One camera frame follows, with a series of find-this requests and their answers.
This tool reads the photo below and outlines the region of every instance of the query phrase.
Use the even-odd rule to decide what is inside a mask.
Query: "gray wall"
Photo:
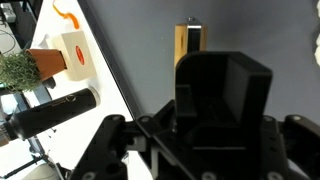
[[[208,50],[242,51],[274,73],[265,114],[320,124],[316,0],[97,0],[92,3],[143,112],[173,98],[174,26],[194,16]]]

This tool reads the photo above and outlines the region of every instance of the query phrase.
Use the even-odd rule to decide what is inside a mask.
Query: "white table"
[[[100,105],[78,117],[75,117],[38,135],[45,151],[62,166],[73,169],[80,160],[84,150],[95,134],[104,117],[110,114],[122,114],[127,120],[132,120],[125,100],[118,89],[115,80],[107,66],[98,44],[86,22],[86,19],[76,0],[58,0],[56,6],[62,12],[72,12],[78,19],[81,30],[84,31],[90,52],[94,59],[97,76],[83,81],[68,81],[60,73],[54,76],[57,86],[51,90],[53,99],[93,87],[100,96]],[[72,21],[58,16],[52,8],[52,0],[44,0],[34,34],[32,48],[44,48],[40,44],[45,37],[73,31]]]

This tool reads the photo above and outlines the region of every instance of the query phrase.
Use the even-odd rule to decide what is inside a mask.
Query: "screw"
[[[204,172],[202,174],[202,180],[216,180],[216,176],[212,172]]]
[[[194,17],[189,17],[189,18],[188,18],[188,21],[194,21],[194,20],[195,20]]]
[[[143,117],[143,118],[141,119],[141,122],[146,123],[146,122],[149,122],[149,120],[150,120],[150,118],[147,117],[147,116],[145,116],[145,117]]]
[[[295,121],[299,121],[299,120],[301,120],[301,117],[300,116],[293,116],[292,119]]]
[[[94,180],[96,177],[96,173],[94,172],[87,172],[82,176],[82,180]]]
[[[268,180],[283,180],[283,177],[277,172],[269,172]]]
[[[266,116],[266,117],[264,117],[264,120],[266,120],[266,121],[268,121],[268,122],[271,122],[271,121],[272,121],[272,118],[271,118],[271,117]]]

